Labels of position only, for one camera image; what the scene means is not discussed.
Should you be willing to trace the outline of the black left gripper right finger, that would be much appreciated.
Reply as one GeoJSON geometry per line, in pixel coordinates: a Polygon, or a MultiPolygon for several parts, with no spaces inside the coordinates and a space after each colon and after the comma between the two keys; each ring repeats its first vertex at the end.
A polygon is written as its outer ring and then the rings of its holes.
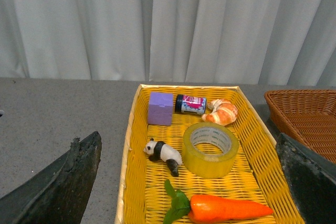
{"type": "Polygon", "coordinates": [[[305,223],[335,223],[335,164],[285,133],[276,152],[305,223]]]}

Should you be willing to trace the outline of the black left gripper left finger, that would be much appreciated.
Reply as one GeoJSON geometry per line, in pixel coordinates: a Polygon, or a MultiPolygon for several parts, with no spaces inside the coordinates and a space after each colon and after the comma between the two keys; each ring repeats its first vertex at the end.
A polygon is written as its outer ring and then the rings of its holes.
{"type": "Polygon", "coordinates": [[[98,132],[75,138],[70,150],[1,198],[1,223],[81,223],[101,149],[98,132]]]}

